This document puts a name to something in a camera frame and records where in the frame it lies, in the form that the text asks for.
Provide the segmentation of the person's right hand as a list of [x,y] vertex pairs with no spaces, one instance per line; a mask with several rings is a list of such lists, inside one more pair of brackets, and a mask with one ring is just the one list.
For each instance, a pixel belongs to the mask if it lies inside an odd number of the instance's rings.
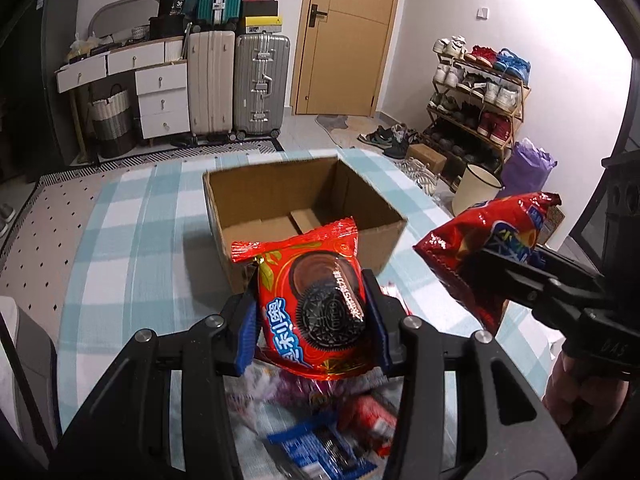
[[542,404],[559,426],[583,419],[588,427],[608,425],[626,399],[629,382],[603,377],[588,370],[588,364],[561,351],[548,379]]

